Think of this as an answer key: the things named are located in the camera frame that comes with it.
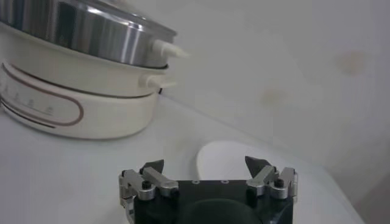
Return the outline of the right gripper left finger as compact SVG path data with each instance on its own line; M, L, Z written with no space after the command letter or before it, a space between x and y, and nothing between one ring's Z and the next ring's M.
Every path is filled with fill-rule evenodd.
M118 177L119 202L122 207L129 207L135 198L151 201L159 193L172 198L179 191L179 182L162 174L164 160L146 163L138 172L133 169L123 170Z

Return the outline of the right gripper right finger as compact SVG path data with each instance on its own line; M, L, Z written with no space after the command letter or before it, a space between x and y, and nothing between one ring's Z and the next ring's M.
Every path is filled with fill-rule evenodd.
M291 198L297 203L298 173L294 168L286 167L281 172L265 159L245 156L245 163L251 179L246 186L256 197L269 194L275 200Z

